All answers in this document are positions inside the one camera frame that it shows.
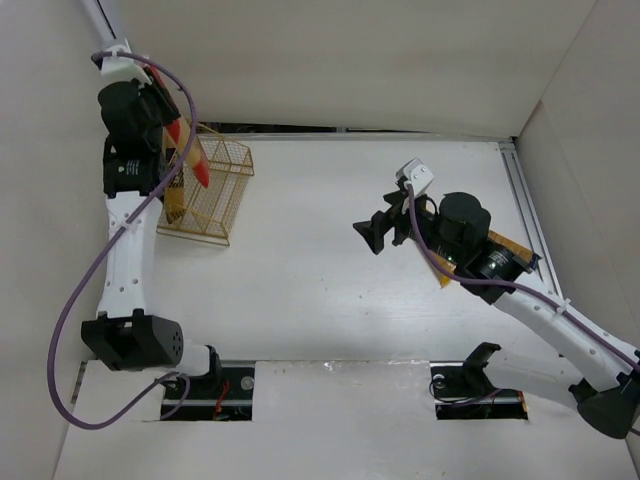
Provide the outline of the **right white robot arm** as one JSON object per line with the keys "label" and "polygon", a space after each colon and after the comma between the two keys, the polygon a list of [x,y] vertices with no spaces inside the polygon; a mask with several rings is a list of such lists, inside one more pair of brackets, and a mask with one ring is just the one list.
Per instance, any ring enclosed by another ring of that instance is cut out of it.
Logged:
{"label": "right white robot arm", "polygon": [[389,207],[356,222],[371,251],[384,236],[413,240],[428,262],[486,304],[520,321],[555,349],[548,359],[520,356],[491,342],[464,360],[439,367],[431,392],[441,405],[465,408],[503,390],[530,392],[574,411],[595,430],[623,439],[639,418],[639,350],[614,338],[561,299],[534,273],[537,255],[520,255],[490,229],[491,215],[463,192],[435,203],[399,190],[384,197]]}

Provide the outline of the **yellow spaghetti bag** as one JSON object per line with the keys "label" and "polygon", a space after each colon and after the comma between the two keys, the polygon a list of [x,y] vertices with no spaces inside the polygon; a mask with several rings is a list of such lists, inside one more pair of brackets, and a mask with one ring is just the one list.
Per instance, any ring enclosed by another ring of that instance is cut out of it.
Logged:
{"label": "yellow spaghetti bag", "polygon": [[447,271],[449,274],[451,274],[454,270],[454,265],[443,258],[441,255],[439,255],[433,249],[433,245],[428,239],[429,234],[433,232],[434,214],[429,210],[419,207],[416,215],[421,237],[427,245],[431,256],[433,257],[433,260],[429,260],[430,268],[436,276],[440,288],[444,289],[451,283],[451,279],[444,274],[444,271]]}

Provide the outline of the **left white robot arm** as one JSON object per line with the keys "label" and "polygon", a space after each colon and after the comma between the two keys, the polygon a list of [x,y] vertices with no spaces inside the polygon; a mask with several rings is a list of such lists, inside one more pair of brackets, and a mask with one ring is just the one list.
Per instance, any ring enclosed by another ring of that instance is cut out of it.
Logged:
{"label": "left white robot arm", "polygon": [[103,192],[113,247],[96,317],[81,325],[85,345],[112,371],[162,369],[214,383],[220,358],[195,344],[180,324],[158,315],[152,297],[156,228],[162,213],[154,195],[168,170],[164,133],[179,116],[157,71],[115,81],[98,94],[108,130],[103,150]]}

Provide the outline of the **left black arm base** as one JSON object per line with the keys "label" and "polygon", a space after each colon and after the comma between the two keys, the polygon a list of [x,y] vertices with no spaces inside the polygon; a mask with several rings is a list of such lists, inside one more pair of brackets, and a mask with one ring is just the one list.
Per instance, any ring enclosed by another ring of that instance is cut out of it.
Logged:
{"label": "left black arm base", "polygon": [[222,360],[215,378],[170,379],[162,383],[163,421],[245,422],[253,416],[255,361]]}

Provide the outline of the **blue patterned spaghetti bag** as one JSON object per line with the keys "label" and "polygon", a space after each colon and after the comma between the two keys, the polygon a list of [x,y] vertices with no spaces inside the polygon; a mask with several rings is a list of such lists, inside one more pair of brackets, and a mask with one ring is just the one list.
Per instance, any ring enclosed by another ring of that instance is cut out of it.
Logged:
{"label": "blue patterned spaghetti bag", "polygon": [[538,263],[539,263],[539,260],[541,259],[541,256],[535,253],[534,251],[530,250],[529,248],[523,245],[520,245],[519,243],[513,240],[508,239],[507,237],[493,230],[490,230],[488,232],[488,238],[493,242],[503,247],[506,247],[513,254],[517,255],[522,260],[524,260],[527,263],[528,271],[533,271],[538,269]]}

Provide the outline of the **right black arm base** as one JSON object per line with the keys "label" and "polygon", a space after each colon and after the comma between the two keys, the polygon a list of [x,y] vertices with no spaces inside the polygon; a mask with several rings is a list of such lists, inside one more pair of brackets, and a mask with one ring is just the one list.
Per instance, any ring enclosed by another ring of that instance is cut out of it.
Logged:
{"label": "right black arm base", "polygon": [[483,342],[464,360],[430,363],[428,389],[437,420],[528,420],[523,394],[496,388],[484,372],[500,350],[498,344]]}

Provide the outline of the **navy label spaghetti bag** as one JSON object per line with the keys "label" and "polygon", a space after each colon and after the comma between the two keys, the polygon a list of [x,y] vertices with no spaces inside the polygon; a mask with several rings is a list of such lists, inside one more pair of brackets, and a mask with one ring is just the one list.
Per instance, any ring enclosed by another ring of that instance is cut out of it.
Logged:
{"label": "navy label spaghetti bag", "polygon": [[164,210],[169,225],[181,219],[186,213],[184,169],[180,168],[167,183],[164,194]]}

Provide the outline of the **red spaghetti bag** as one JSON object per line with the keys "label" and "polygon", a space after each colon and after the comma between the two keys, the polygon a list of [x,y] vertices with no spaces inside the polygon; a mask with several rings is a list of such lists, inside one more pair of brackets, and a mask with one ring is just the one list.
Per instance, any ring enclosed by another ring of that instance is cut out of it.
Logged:
{"label": "red spaghetti bag", "polygon": [[[152,66],[145,66],[143,69],[145,70],[156,68]],[[174,148],[176,149],[176,152],[180,155],[185,156],[184,163],[191,169],[196,180],[202,187],[208,188],[210,182],[208,158],[197,137],[194,137],[192,140],[190,140],[192,133],[191,125],[181,113],[180,117],[172,124],[162,125],[157,106],[150,95],[149,97],[153,104],[153,110],[155,111],[155,114],[159,119],[160,125],[168,135],[169,140],[172,142]]]}

